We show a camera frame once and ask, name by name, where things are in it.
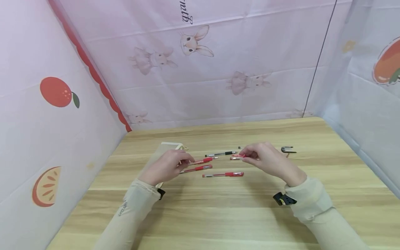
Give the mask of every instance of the hand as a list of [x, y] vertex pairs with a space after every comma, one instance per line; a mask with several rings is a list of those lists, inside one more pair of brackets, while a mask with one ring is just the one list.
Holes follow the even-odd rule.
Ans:
[[281, 178], [290, 187], [306, 181], [306, 173], [294, 165], [284, 154], [276, 150], [269, 142], [247, 145], [239, 153], [246, 155], [243, 162], [249, 163], [267, 174]]
[[194, 162], [194, 159], [184, 150], [168, 150], [155, 163], [150, 165], [138, 179], [155, 186], [160, 182], [166, 182], [177, 177], [182, 170], [188, 167], [190, 162]]

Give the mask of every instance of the black pen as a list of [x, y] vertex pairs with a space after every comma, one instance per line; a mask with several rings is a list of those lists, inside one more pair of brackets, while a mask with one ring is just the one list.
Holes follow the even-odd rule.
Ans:
[[206, 154], [206, 157], [212, 157], [212, 156], [216, 156], [216, 155], [229, 155], [229, 154], [236, 154], [236, 151], [229, 151], [229, 152], [225, 152], [225, 153], [217, 153], [217, 154]]

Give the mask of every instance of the wood grain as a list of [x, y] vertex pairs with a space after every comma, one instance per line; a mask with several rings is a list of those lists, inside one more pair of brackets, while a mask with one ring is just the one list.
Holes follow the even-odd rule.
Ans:
[[[270, 141], [294, 146], [290, 159], [319, 178], [342, 215], [372, 249], [400, 250], [400, 201], [320, 118], [218, 124], [131, 132], [108, 159], [51, 242], [51, 250], [91, 249], [127, 187], [162, 141], [181, 142], [195, 159]], [[284, 183], [228, 156], [213, 169], [166, 182], [132, 249], [317, 250], [314, 236], [272, 195]], [[243, 171], [243, 177], [202, 178]]]

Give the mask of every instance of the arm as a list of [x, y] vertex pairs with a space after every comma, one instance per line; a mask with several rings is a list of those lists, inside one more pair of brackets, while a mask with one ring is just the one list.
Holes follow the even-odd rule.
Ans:
[[297, 200], [291, 205], [294, 216], [314, 234], [322, 250], [368, 250], [353, 228], [333, 207], [323, 184], [307, 177], [301, 169], [270, 143], [246, 146], [239, 154], [244, 162], [287, 183], [286, 194]]
[[140, 223], [160, 199], [155, 187], [179, 175], [194, 162], [184, 150], [169, 150], [151, 164], [134, 180], [124, 196], [124, 201], [100, 236], [94, 250], [130, 250]]
[[133, 181], [94, 250], [130, 250], [140, 223], [159, 199], [160, 193], [154, 186], [140, 180]]
[[370, 249], [333, 207], [323, 184], [314, 178], [299, 186], [285, 187], [286, 194], [297, 200], [293, 214], [314, 234], [323, 250]]

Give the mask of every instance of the red pen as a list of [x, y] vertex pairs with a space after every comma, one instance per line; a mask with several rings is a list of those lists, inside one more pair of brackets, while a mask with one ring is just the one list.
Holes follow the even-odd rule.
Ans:
[[219, 176], [229, 176], [229, 177], [240, 177], [243, 176], [244, 172], [228, 172], [225, 174], [203, 174], [203, 178], [204, 177], [219, 177]]
[[241, 157], [241, 158], [247, 157], [245, 154], [244, 154], [244, 155], [233, 154], [233, 155], [231, 155], [231, 156], [232, 156], [232, 157]]
[[188, 165], [190, 166], [190, 165], [195, 165], [195, 164], [202, 164], [202, 163], [210, 162], [216, 158], [218, 158], [218, 157], [207, 157], [207, 158], [204, 158], [203, 160], [198, 160], [197, 162], [189, 163]]
[[199, 171], [199, 170], [203, 170], [203, 169], [209, 169], [209, 168], [212, 168], [212, 165], [204, 165], [204, 166], [195, 167], [192, 169], [183, 170], [180, 172], [180, 174], [187, 173], [187, 172], [193, 172], [193, 171]]

